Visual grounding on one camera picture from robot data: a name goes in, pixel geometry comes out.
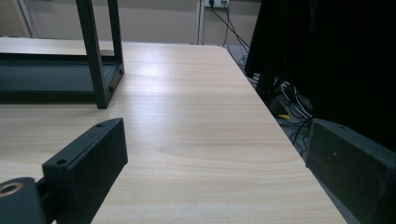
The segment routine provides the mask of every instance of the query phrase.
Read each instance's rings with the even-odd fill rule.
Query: power strip
[[[213,7],[229,7],[230,0],[214,0]],[[209,0],[205,0],[205,7],[210,7]]]

